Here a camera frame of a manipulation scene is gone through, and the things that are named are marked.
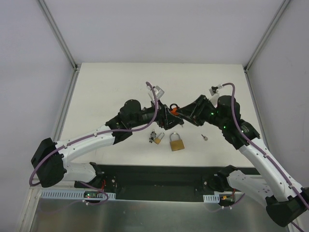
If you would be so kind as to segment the orange padlock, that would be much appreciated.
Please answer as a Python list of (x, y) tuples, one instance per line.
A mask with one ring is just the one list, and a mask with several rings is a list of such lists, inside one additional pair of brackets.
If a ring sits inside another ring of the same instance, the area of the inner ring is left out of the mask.
[(170, 106), (169, 106), (169, 111), (171, 114), (173, 114), (174, 116), (178, 116), (179, 113), (177, 112), (179, 109), (179, 106), (176, 104), (176, 103), (172, 103)]

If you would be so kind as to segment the small brass padlock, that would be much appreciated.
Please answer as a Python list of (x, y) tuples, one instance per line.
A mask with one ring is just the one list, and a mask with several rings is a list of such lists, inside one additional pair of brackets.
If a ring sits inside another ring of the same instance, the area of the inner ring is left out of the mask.
[(164, 138), (164, 136), (165, 136), (165, 133), (161, 132), (158, 136), (155, 137), (154, 143), (157, 144), (157, 145), (160, 144), (160, 142)]

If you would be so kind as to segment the large brass padlock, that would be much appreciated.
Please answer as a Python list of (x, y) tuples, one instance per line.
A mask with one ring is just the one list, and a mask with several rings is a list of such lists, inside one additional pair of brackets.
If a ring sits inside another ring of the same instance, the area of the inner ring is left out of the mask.
[(169, 144), (171, 151), (179, 151), (185, 149), (183, 140), (181, 139), (180, 135), (176, 132), (170, 134)]

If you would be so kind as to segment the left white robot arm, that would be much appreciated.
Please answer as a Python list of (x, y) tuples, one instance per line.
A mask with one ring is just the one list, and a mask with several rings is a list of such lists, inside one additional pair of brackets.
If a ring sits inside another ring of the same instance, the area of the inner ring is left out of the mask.
[(118, 114), (92, 132), (73, 139), (54, 142), (51, 138), (41, 141), (34, 153), (31, 164), (30, 186), (52, 187), (62, 180), (85, 182), (91, 188), (101, 185), (102, 176), (94, 162), (74, 163), (73, 160), (101, 147), (115, 145), (126, 140), (134, 132), (148, 128), (152, 123), (169, 130), (184, 123), (176, 112), (177, 108), (167, 107), (160, 101), (151, 107), (142, 108), (137, 100), (128, 100)]

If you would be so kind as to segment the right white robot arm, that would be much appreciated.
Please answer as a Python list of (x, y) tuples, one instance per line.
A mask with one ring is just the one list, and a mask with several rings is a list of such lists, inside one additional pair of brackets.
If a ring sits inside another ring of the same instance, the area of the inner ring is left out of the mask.
[(234, 96), (220, 96), (216, 106), (201, 95), (193, 103), (178, 108), (176, 115), (195, 126), (209, 123), (244, 155), (266, 181), (259, 184), (236, 167), (223, 168), (209, 181), (214, 191), (237, 189), (260, 203), (269, 217), (285, 227), (309, 209), (309, 189), (294, 180), (268, 150), (257, 130), (241, 119)]

